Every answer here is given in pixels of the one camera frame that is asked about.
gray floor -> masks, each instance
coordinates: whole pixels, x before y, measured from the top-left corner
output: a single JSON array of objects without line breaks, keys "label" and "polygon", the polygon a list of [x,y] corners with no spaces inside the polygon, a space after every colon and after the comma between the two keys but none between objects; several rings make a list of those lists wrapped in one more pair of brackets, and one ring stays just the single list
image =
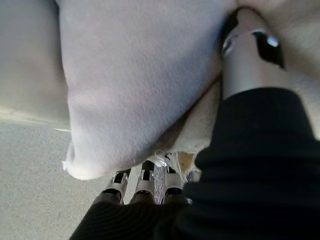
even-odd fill
[{"label": "gray floor", "polygon": [[[113,175],[80,181],[63,171],[70,139],[68,132],[0,124],[0,239],[70,237]],[[131,171],[125,202],[139,171]]]}]

black cloth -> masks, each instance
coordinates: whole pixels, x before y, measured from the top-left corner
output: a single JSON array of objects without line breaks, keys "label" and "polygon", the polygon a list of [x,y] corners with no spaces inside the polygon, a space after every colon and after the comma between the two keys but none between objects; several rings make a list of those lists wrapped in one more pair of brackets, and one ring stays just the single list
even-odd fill
[{"label": "black cloth", "polygon": [[219,107],[190,206],[98,203],[71,239],[320,239],[320,143],[299,97],[259,88]]}]

silver metal part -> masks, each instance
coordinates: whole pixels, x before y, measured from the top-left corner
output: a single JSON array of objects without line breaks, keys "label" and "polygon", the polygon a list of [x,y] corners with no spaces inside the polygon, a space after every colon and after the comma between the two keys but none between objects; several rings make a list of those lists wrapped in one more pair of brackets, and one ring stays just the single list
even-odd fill
[{"label": "silver metal part", "polygon": [[[118,182],[115,182],[115,180],[118,178],[117,175],[122,175],[121,180],[117,180]],[[117,171],[114,176],[111,178],[111,180],[109,181],[108,185],[106,186],[106,188],[103,190],[116,190],[119,191],[121,194],[121,199],[118,202],[119,204],[124,204],[124,196],[126,194],[126,190],[127,190],[127,185],[128,185],[128,175],[125,172],[119,172]],[[110,196],[104,196],[104,193],[101,193],[94,201],[93,204],[96,204],[98,202],[110,202]]]},{"label": "silver metal part", "polygon": [[240,9],[236,17],[238,25],[226,36],[222,47],[223,99],[256,88],[291,90],[285,70],[259,53],[257,35],[266,36],[265,44],[274,48],[280,45],[279,39],[253,10]]},{"label": "silver metal part", "polygon": [[144,169],[141,170],[140,176],[138,178],[138,182],[136,184],[134,194],[136,194],[137,192],[140,192],[140,191],[148,191],[149,193],[152,194],[152,197],[155,196],[154,172],[150,170],[149,173],[150,173],[149,180],[144,180],[145,170]]},{"label": "silver metal part", "polygon": [[170,188],[177,188],[177,189],[182,189],[183,184],[181,181],[180,175],[175,172],[175,173],[170,173],[170,167],[167,165],[164,169],[164,193],[167,192],[168,189]]}]

white fabric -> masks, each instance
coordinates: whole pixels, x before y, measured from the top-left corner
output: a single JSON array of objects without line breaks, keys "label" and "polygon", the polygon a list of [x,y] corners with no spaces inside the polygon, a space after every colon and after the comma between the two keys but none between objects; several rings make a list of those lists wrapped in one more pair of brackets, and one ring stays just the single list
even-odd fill
[{"label": "white fabric", "polygon": [[320,138],[319,0],[0,1],[0,119],[72,130],[78,179],[134,166],[156,150],[205,148],[219,103],[219,32],[256,8]]},{"label": "white fabric", "polygon": [[0,0],[0,120],[69,129],[58,7]]},{"label": "white fabric", "polygon": [[65,167],[85,180],[135,166],[219,74],[214,46],[236,5],[61,0],[59,6],[72,135]]},{"label": "white fabric", "polygon": [[209,144],[219,83],[195,101],[219,80],[217,38],[237,5],[257,8],[282,39],[320,136],[318,0],[62,0],[72,132],[65,166],[72,176],[97,178],[157,149],[198,152]]}]

black sleeve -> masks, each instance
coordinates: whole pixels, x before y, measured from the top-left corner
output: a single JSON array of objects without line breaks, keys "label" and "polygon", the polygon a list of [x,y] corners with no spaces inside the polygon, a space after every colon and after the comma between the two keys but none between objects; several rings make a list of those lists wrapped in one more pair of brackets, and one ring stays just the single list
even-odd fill
[{"label": "black sleeve", "polygon": [[195,161],[200,182],[183,189],[192,206],[163,222],[158,239],[320,239],[319,160],[296,94],[238,93],[221,104],[211,145]]}]

